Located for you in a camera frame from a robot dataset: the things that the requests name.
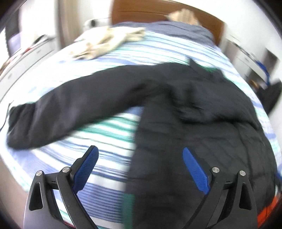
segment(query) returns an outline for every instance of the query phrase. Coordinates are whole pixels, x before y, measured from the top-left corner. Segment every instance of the jacket sleeve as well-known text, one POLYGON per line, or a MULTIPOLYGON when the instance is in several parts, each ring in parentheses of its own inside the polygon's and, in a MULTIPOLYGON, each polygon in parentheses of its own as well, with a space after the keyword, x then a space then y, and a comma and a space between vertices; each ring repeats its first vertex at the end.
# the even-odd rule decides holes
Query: jacket sleeve
POLYGON ((11 108, 7 144, 41 147, 87 123, 142 105, 163 90, 163 78, 155 66, 126 65, 66 82, 35 103, 11 108))

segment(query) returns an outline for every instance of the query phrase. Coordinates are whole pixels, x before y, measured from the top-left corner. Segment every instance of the blue gripper pad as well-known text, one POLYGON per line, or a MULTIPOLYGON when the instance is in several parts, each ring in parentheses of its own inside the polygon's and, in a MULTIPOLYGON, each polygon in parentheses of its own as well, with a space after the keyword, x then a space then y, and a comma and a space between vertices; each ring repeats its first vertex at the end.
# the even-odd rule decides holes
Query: blue gripper pad
POLYGON ((208 177, 187 147, 183 149, 183 160, 197 188, 205 195, 208 194, 210 190, 208 177))
POLYGON ((72 190, 74 193, 82 190, 99 158, 99 150, 95 146, 84 160, 73 178, 72 190))

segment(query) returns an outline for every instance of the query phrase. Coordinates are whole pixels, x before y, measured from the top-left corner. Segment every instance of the white cabinet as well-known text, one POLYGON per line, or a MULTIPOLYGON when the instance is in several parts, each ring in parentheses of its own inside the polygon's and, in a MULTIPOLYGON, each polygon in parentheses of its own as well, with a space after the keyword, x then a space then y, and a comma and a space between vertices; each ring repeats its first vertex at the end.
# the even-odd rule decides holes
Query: white cabinet
POLYGON ((23 74, 38 66, 54 52, 54 39, 45 40, 34 46, 20 58, 12 61, 0 75, 0 102, 23 74))
POLYGON ((228 42, 224 54, 230 59, 234 68, 245 80, 253 70, 264 82, 267 81, 267 76, 260 66, 234 43, 228 42))

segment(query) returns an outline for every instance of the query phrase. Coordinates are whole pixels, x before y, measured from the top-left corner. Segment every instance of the orange object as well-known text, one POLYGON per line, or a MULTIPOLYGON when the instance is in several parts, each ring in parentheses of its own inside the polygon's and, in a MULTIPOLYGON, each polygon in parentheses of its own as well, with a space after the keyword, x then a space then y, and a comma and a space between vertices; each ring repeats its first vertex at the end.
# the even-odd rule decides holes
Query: orange object
POLYGON ((265 207, 262 210, 262 212, 257 216, 258 227, 260 227, 265 222, 265 220, 268 218, 268 216, 270 215, 272 210, 275 208, 277 203, 278 203, 278 198, 275 196, 273 198, 272 203, 268 207, 265 207))

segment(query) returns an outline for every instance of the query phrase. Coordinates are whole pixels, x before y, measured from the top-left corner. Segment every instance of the striped bedsheet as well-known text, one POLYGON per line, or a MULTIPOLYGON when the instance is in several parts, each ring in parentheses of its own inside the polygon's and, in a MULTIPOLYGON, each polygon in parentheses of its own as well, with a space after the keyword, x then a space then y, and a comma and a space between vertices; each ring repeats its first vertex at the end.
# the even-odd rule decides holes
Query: striped bedsheet
MULTIPOLYGON (((221 69, 227 79, 250 97, 265 135, 271 143, 279 174, 282 174, 280 148, 260 101, 218 48, 150 31, 146 31, 142 41, 125 43, 115 51, 95 60, 72 61, 67 55, 69 48, 61 50, 32 74, 20 79, 3 101, 8 103, 14 100, 13 105, 36 101, 64 82, 111 67, 155 65, 161 62, 188 64, 188 59, 192 58, 203 66, 221 69)), ((100 228, 119 229, 123 227, 123 193, 135 148, 134 134, 141 114, 142 107, 133 107, 107 120, 84 126, 63 140, 38 149, 23 151, 6 146, 5 136, 8 129, 6 124, 0 133, 0 155, 16 181, 25 191, 29 191, 36 171, 57 172, 82 157, 90 145, 96 145, 100 152, 98 162, 85 188, 78 192, 78 197, 100 228)), ((55 196, 63 218, 70 222, 60 194, 56 192, 55 196)))

